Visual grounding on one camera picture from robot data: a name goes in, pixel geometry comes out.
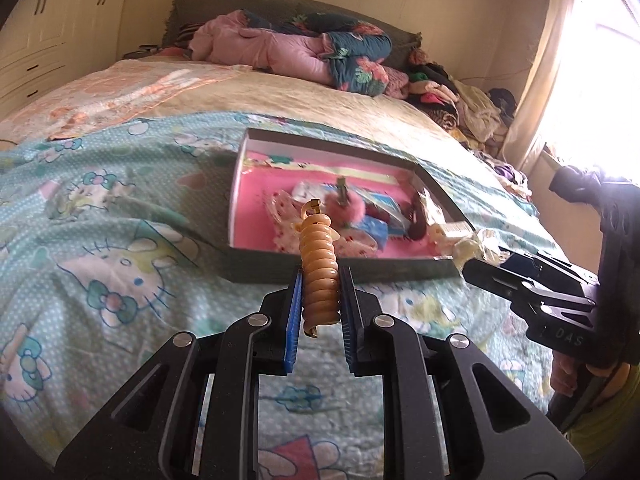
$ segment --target orange spiral cord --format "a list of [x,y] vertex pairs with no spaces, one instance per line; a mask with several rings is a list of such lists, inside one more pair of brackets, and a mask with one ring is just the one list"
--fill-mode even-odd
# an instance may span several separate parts
[[331,229],[331,219],[320,212],[320,201],[310,200],[300,213],[300,256],[303,271],[303,330],[310,337],[318,337],[319,325],[340,321],[338,306],[340,282],[335,260],[334,239],[339,234]]

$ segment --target headboard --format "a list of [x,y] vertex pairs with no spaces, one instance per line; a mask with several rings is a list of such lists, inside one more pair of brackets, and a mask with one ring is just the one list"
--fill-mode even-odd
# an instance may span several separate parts
[[313,0],[174,0],[174,6],[166,22],[162,46],[171,46],[178,37],[181,25],[203,23],[220,14],[228,14],[236,9],[247,9],[266,18],[271,23],[284,22],[299,14],[311,12],[337,12],[348,14],[372,23],[384,30],[393,43],[393,50],[384,65],[404,70],[406,59],[412,48],[420,46],[420,32],[412,34],[388,23],[380,22],[359,12],[315,2]]

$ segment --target box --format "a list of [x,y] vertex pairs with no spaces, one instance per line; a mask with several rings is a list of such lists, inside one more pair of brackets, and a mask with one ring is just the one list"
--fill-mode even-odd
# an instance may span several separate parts
[[[405,189],[408,183],[415,189],[426,188],[447,222],[462,221],[472,227],[433,177],[414,162],[338,142],[249,128],[234,170],[223,276],[241,283],[288,283],[300,256],[276,252],[276,228],[266,202],[280,189],[292,193],[300,182],[331,184],[341,174],[346,174],[348,187],[395,193],[399,201],[403,192],[411,191]],[[459,275],[450,256],[421,255],[419,243],[390,238],[379,257],[341,257],[338,263],[351,267],[355,283]]]

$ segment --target drawer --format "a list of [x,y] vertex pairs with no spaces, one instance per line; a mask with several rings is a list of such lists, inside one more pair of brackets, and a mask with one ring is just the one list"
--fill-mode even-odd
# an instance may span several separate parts
[[0,98],[19,86],[64,66],[63,45],[23,57],[0,70]]
[[0,98],[0,121],[12,112],[31,104],[64,82],[65,67],[61,66],[18,86],[18,88]]

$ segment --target wardrobe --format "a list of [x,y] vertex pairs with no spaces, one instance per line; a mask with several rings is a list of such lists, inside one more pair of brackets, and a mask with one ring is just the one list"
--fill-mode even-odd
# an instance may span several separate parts
[[0,29],[0,120],[116,61],[124,0],[19,0]]

